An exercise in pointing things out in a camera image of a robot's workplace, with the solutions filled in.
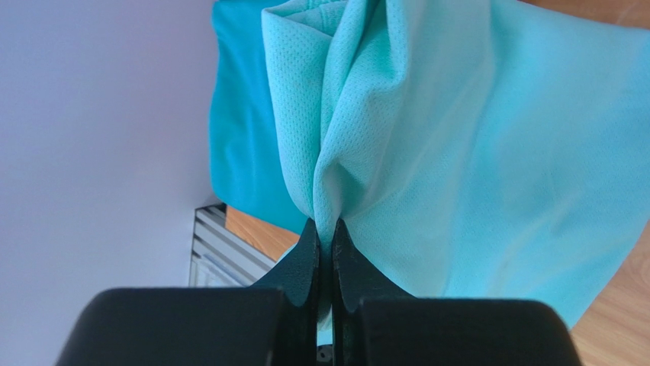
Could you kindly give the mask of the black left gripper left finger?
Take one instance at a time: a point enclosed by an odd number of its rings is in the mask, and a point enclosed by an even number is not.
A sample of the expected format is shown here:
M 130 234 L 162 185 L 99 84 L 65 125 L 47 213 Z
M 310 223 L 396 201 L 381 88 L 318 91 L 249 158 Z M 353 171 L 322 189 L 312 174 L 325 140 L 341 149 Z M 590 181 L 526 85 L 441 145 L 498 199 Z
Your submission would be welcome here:
M 115 288 L 81 312 L 60 365 L 315 365 L 320 240 L 248 287 Z

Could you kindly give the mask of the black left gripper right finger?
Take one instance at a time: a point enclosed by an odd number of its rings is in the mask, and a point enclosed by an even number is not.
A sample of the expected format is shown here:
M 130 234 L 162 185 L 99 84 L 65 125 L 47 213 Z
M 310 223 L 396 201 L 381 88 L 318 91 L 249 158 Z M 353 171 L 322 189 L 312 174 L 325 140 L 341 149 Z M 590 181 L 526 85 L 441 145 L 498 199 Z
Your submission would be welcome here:
M 416 298 L 379 271 L 336 224 L 336 365 L 578 365 L 556 312 L 532 300 Z

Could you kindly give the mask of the teal green t shirt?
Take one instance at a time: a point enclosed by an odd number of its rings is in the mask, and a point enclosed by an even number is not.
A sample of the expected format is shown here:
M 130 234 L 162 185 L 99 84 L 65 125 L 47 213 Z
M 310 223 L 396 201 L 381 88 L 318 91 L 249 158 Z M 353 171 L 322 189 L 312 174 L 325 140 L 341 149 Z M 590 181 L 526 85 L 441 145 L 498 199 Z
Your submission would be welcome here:
M 574 326 L 649 219 L 649 32 L 519 1 L 261 13 L 282 174 L 417 297 L 541 301 Z

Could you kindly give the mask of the folded dark teal t shirt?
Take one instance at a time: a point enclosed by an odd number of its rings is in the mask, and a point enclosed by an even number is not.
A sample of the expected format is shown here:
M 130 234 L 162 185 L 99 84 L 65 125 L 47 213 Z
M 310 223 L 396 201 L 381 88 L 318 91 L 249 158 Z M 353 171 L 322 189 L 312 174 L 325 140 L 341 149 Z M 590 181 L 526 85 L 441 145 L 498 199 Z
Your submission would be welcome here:
M 211 23 L 218 45 L 209 113 L 211 186 L 229 207 L 301 233 L 280 165 L 265 66 L 261 13 L 275 1 L 217 1 Z

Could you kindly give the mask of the aluminium front rail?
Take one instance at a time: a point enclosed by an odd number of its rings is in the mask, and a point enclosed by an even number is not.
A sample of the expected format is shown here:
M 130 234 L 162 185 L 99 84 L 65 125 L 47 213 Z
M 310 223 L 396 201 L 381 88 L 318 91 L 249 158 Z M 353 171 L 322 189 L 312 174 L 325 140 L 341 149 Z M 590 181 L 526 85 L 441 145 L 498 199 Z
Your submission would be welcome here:
M 266 275 L 275 261 L 226 228 L 227 206 L 195 211 L 189 285 L 247 287 Z

